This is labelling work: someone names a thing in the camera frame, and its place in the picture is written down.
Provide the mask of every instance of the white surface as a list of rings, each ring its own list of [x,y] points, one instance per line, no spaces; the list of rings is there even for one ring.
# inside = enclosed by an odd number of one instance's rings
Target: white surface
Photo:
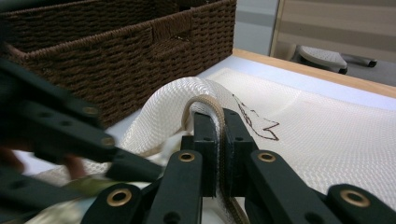
[[[262,63],[254,63],[252,61],[244,60],[234,56],[230,56],[226,60],[207,69],[198,77],[208,77],[209,75],[214,74],[224,67],[228,67],[254,77],[260,77],[279,84],[287,85],[302,91],[317,93],[333,99],[342,100],[357,105],[396,110],[396,99],[394,98],[370,93],[367,91],[356,90],[346,86],[334,84],[329,81],[308,77]],[[109,128],[107,132],[115,136],[119,142],[138,113],[139,111],[133,113],[130,117]],[[28,161],[26,169],[26,174],[28,175],[43,172],[53,167],[47,162],[31,158],[27,153],[19,153],[19,156],[24,161]]]

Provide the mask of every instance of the brown woven basket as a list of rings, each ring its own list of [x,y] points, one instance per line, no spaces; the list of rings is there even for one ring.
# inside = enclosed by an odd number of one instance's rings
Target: brown woven basket
[[[106,127],[233,50],[236,0],[86,0],[0,14],[6,57],[98,105]]]

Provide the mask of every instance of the white fabric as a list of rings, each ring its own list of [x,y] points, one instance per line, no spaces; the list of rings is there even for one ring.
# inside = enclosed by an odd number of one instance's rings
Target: white fabric
[[[326,193],[330,185],[349,183],[396,209],[395,111],[337,101],[230,69],[208,79],[182,78],[159,89],[121,146],[139,154],[159,146],[179,130],[187,101],[209,94],[242,118],[245,114],[259,148],[280,154],[308,186]],[[87,164],[90,173],[106,169]],[[46,175],[53,180],[63,173]]]

